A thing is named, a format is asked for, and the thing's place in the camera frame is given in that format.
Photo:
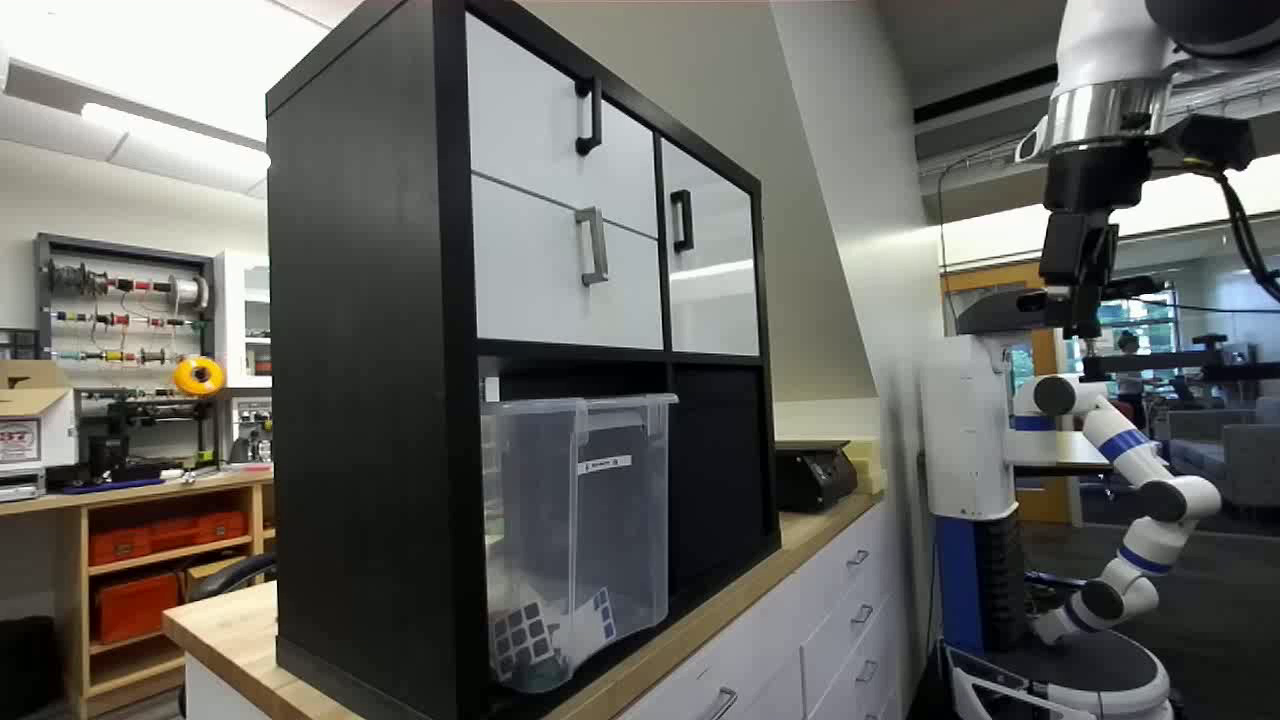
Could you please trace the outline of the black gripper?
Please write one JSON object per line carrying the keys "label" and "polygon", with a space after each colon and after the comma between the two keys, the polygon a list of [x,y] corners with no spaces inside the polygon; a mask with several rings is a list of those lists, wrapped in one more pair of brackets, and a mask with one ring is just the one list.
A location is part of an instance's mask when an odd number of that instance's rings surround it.
{"label": "black gripper", "polygon": [[1115,209],[1134,209],[1153,172],[1141,146],[1098,146],[1056,152],[1046,183],[1041,280],[1056,287],[1050,320],[1065,335],[1098,335],[1098,309],[1115,265]]}

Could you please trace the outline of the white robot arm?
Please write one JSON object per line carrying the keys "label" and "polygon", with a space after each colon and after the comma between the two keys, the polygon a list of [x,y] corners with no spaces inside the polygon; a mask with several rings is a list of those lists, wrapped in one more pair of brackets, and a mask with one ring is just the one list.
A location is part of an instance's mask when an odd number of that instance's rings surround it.
{"label": "white robot arm", "polygon": [[1210,175],[1224,205],[1241,265],[1280,296],[1256,247],[1232,172],[1256,161],[1249,122],[1187,114],[1162,122],[1181,67],[1268,67],[1280,49],[1280,0],[1065,0],[1056,89],[1026,137],[1019,161],[1046,161],[1050,229],[1041,294],[1012,300],[1032,328],[1091,339],[1113,296],[1121,226],[1153,175]]}

